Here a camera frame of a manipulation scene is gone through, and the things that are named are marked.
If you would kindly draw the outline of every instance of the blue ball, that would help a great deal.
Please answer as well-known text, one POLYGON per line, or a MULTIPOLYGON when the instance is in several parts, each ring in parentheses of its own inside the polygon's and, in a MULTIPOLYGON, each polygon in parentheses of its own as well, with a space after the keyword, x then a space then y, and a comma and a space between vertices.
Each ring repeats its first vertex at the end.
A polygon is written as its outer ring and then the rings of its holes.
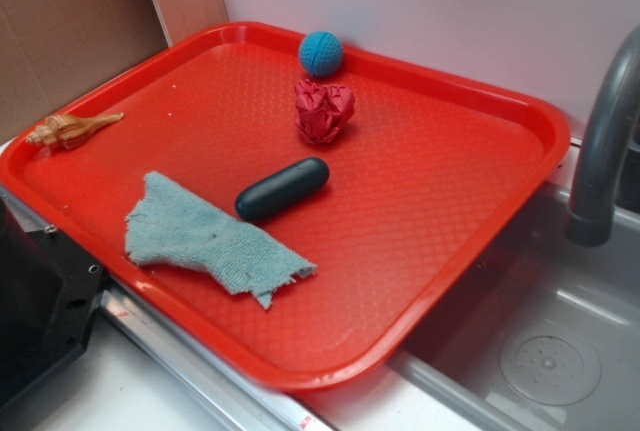
POLYGON ((342 43, 327 31, 315 31, 302 40, 298 50, 300 64, 314 78, 335 73, 342 63, 342 43))

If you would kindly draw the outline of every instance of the crumpled red paper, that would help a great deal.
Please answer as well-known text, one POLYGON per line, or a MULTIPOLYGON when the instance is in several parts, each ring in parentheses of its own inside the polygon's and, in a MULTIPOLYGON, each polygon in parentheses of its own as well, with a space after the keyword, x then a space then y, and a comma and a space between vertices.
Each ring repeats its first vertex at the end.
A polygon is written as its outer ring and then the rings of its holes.
POLYGON ((355 112, 356 97, 346 85, 305 79, 296 84, 295 91, 296 125, 307 143, 330 143, 355 112))

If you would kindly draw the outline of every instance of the faucet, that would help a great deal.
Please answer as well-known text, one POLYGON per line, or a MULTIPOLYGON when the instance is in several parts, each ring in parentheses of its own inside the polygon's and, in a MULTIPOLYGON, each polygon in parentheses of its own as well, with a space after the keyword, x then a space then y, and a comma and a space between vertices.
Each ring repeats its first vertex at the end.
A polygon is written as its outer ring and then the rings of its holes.
POLYGON ((640 212, 640 26, 620 46, 587 123, 565 235, 582 246, 609 240, 614 203, 640 212))

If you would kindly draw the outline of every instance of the cardboard box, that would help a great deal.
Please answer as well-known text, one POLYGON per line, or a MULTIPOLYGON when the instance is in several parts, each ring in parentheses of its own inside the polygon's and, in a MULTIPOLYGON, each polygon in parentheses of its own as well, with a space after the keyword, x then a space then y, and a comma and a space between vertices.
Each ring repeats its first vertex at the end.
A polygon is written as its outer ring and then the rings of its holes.
POLYGON ((152 0, 0 0, 0 143, 167 46, 152 0))

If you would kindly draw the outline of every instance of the sink basin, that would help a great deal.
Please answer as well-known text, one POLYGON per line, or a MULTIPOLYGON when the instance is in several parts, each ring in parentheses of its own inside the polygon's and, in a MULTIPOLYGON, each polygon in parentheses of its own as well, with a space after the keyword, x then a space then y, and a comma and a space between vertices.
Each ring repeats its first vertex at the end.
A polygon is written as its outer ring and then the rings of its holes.
POLYGON ((637 429, 640 216, 582 248, 567 199, 545 184, 395 358, 486 429, 637 429))

